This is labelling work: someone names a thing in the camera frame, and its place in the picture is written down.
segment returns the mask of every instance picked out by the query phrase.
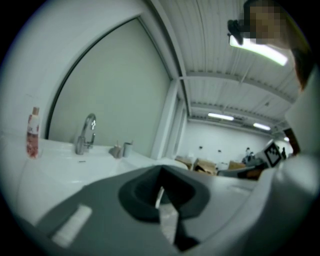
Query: fluorescent light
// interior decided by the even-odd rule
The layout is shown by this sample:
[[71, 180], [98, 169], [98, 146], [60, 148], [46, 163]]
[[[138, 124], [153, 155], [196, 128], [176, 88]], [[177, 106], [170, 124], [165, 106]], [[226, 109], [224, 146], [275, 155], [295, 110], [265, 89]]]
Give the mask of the fluorescent light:
[[263, 125], [263, 124], [260, 124], [260, 123], [254, 123], [253, 124], [254, 127], [257, 127], [257, 128], [260, 128], [260, 129], [263, 129], [263, 130], [267, 130], [267, 131], [270, 131], [270, 127], [269, 126], [266, 126], [266, 125]]
[[208, 116], [211, 118], [219, 118], [219, 119], [225, 119], [225, 120], [229, 120], [229, 121], [234, 120], [234, 118], [232, 116], [228, 116], [228, 115], [224, 115], [224, 114], [209, 113]]
[[281, 66], [284, 66], [288, 61], [288, 58], [284, 56], [282, 53], [276, 51], [275, 49], [272, 49], [269, 46], [255, 44], [251, 42], [249, 38], [244, 38], [243, 44], [240, 45], [238, 44], [236, 38], [233, 35], [231, 35], [229, 43], [231, 46], [246, 49], [257, 54], [263, 55], [269, 58], [270, 60], [273, 60], [274, 62], [280, 64]]

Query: cup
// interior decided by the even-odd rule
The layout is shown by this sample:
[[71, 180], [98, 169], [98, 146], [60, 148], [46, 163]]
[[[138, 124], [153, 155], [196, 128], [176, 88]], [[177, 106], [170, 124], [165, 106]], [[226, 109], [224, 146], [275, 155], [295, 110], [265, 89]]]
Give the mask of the cup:
[[129, 142], [125, 142], [124, 145], [124, 150], [123, 150], [123, 157], [124, 158], [127, 158], [131, 151], [132, 151], [132, 148], [133, 148], [133, 144], [132, 143], [129, 143]]

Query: ceiling beam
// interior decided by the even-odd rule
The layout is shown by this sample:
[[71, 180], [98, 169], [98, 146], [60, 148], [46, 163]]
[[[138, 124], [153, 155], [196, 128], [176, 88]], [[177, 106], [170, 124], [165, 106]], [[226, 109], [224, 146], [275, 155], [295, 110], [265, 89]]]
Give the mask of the ceiling beam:
[[193, 123], [208, 124], [208, 125], [213, 125], [213, 126], [231, 128], [231, 129], [235, 129], [235, 130], [239, 130], [239, 131], [259, 134], [259, 135], [268, 136], [268, 137], [272, 137], [272, 138], [274, 137], [270, 133], [266, 133], [266, 132], [263, 132], [263, 131], [258, 131], [258, 130], [254, 130], [254, 129], [250, 129], [250, 128], [245, 128], [245, 127], [241, 127], [241, 126], [235, 126], [235, 125], [232, 125], [232, 124], [219, 123], [219, 122], [214, 122], [214, 121], [209, 121], [209, 120], [201, 120], [201, 119], [194, 118], [194, 117], [193, 118], [189, 118], [188, 121], [189, 122], [193, 122]]
[[[172, 42], [175, 54], [177, 56], [177, 60], [178, 60], [178, 64], [181, 70], [181, 74], [183, 77], [185, 77], [187, 75], [186, 72], [186, 67], [185, 67], [185, 62], [184, 62], [184, 58], [182, 55], [182, 51], [180, 49], [179, 43], [178, 43], [178, 39], [176, 36], [176, 33], [174, 31], [174, 28], [171, 25], [171, 22], [167, 16], [166, 11], [164, 10], [163, 6], [161, 5], [159, 0], [150, 0], [150, 2], [152, 3], [152, 5], [154, 6], [155, 10], [157, 11], [157, 13], [159, 14], [165, 29], [170, 37], [170, 40]], [[189, 95], [189, 92], [187, 90], [187, 88], [185, 88], [185, 101], [186, 101], [186, 106], [187, 106], [187, 112], [188, 115], [191, 116], [192, 115], [192, 109], [191, 109], [191, 97]]]
[[192, 103], [191, 104], [191, 108], [196, 110], [196, 111], [203, 111], [203, 112], [223, 112], [223, 113], [230, 113], [232, 115], [239, 115], [239, 116], [243, 116], [249, 119], [253, 119], [253, 120], [257, 120], [257, 121], [261, 121], [263, 124], [268, 124], [273, 126], [277, 120], [271, 119], [271, 118], [267, 118], [267, 117], [263, 117], [254, 113], [250, 113], [250, 112], [245, 112], [243, 110], [236, 110], [236, 109], [232, 109], [229, 107], [220, 107], [220, 106], [212, 106], [212, 105], [204, 105], [204, 104], [195, 104]]
[[227, 81], [229, 83], [234, 83], [234, 85], [239, 86], [239, 83], [242, 81], [242, 84], [246, 84], [255, 88], [259, 88], [268, 92], [272, 95], [277, 96], [278, 98], [293, 104], [295, 100], [286, 94], [272, 88], [271, 86], [265, 85], [263, 83], [252, 81], [247, 78], [243, 78], [237, 75], [232, 74], [222, 74], [222, 73], [212, 73], [212, 72], [188, 72], [186, 76], [181, 76], [180, 80], [207, 80], [207, 81]]

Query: metal object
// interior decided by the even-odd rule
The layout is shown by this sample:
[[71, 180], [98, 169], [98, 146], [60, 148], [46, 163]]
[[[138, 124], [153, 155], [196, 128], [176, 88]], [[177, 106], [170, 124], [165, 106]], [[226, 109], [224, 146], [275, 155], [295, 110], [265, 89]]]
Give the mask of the metal object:
[[93, 131], [96, 126], [96, 115], [94, 113], [89, 114], [84, 121], [81, 135], [78, 137], [78, 140], [77, 140], [76, 146], [75, 146], [75, 153], [77, 155], [83, 155], [85, 147], [87, 147], [88, 149], [93, 148], [96, 134], [95, 133], [92, 134], [90, 142], [86, 142], [86, 137], [85, 137], [86, 130], [87, 130], [89, 123], [90, 123], [90, 129]]

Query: ceiling light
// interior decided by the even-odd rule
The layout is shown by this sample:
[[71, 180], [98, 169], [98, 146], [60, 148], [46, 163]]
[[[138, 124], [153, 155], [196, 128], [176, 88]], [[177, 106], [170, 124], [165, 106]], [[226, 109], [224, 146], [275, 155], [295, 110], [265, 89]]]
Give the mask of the ceiling light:
[[219, 119], [225, 119], [225, 120], [229, 120], [229, 121], [234, 120], [234, 118], [232, 116], [228, 116], [228, 115], [224, 115], [224, 114], [209, 113], [208, 116], [211, 118], [219, 118]]
[[244, 38], [243, 45], [240, 45], [238, 44], [236, 38], [233, 35], [231, 35], [229, 43], [231, 46], [246, 49], [257, 54], [263, 55], [269, 58], [270, 60], [273, 60], [274, 62], [280, 64], [281, 66], [284, 66], [288, 61], [288, 58], [284, 56], [282, 53], [276, 51], [275, 49], [272, 49], [267, 45], [255, 44], [251, 42], [249, 38]]
[[254, 127], [257, 127], [257, 128], [260, 128], [260, 129], [263, 129], [263, 130], [267, 130], [267, 131], [270, 131], [270, 127], [269, 126], [266, 126], [266, 125], [263, 125], [263, 124], [260, 124], [260, 123], [257, 123], [255, 122], [253, 124]]

